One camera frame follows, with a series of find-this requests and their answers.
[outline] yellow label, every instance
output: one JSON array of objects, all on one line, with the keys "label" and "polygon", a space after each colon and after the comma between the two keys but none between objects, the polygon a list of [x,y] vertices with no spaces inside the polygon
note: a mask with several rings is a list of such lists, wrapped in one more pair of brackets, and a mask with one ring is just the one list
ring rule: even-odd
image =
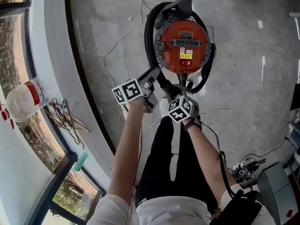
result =
[{"label": "yellow label", "polygon": [[192,54],[180,54],[181,59],[192,59],[193,55]]}]

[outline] vent grille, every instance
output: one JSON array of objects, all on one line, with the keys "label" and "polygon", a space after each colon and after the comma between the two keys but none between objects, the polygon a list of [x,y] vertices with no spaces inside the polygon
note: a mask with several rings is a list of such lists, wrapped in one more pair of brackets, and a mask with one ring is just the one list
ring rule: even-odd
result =
[{"label": "vent grille", "polygon": [[189,46],[189,47],[198,47],[199,41],[197,40],[185,40],[185,39],[178,39],[176,40],[177,46]]}]

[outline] wrist strap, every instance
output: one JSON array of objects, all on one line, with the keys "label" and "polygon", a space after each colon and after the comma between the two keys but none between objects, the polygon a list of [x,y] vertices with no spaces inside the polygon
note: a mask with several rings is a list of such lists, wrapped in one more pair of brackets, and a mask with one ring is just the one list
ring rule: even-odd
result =
[{"label": "wrist strap", "polygon": [[185,127],[185,129],[186,129],[186,131],[191,127],[191,126],[193,126],[193,125],[196,125],[195,124],[195,121],[194,120],[191,120],[191,121],[189,121],[184,127]]}]

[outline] black pants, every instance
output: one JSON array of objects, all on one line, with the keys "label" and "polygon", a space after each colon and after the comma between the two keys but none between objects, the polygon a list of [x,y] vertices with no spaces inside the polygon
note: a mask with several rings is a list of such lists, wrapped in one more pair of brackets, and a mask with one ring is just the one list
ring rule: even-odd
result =
[{"label": "black pants", "polygon": [[174,127],[170,117],[164,117],[155,134],[151,153],[138,185],[135,205],[163,196],[187,196],[205,202],[208,210],[218,209],[218,203],[208,186],[183,124],[180,128],[180,148],[175,181],[170,180],[171,142]]}]

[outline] window frame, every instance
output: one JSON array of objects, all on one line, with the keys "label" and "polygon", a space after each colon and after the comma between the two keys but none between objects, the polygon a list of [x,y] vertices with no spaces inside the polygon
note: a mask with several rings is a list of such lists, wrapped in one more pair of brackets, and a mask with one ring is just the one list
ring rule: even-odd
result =
[{"label": "window frame", "polygon": [[[37,74],[34,68],[34,62],[31,53],[31,46],[30,46],[30,32],[29,32],[30,31],[29,30],[30,6],[31,6],[30,0],[23,0],[23,2],[12,2],[12,3],[0,4],[0,18],[14,16],[14,15],[21,15],[21,36],[22,36],[21,40],[22,40],[22,47],[23,47],[23,56],[25,61],[25,67],[27,70],[27,75],[30,79],[32,79],[35,78]],[[86,225],[88,219],[93,214],[99,199],[106,194],[106,191],[97,183],[97,181],[89,174],[89,172],[84,167],[82,167],[81,171],[83,172],[84,177],[98,191],[95,199],[93,200],[87,219],[86,220],[80,219],[79,217],[66,211],[64,208],[60,207],[59,205],[57,205],[55,202],[52,201],[53,197],[55,196],[56,192],[62,185],[64,179],[66,178],[67,174],[71,170],[72,166],[78,160],[78,156],[70,149],[61,131],[56,126],[55,122],[52,119],[50,119],[49,115],[46,113],[48,111],[49,109],[47,107],[41,109],[41,113],[48,127],[50,128],[51,132],[53,133],[54,137],[56,138],[61,148],[64,150],[65,156],[53,171],[52,173],[53,177],[51,181],[49,182],[49,184],[46,185],[46,187],[43,190],[43,193],[37,198],[25,224],[42,224],[48,210],[51,210],[71,222],[74,222],[78,225]]]}]

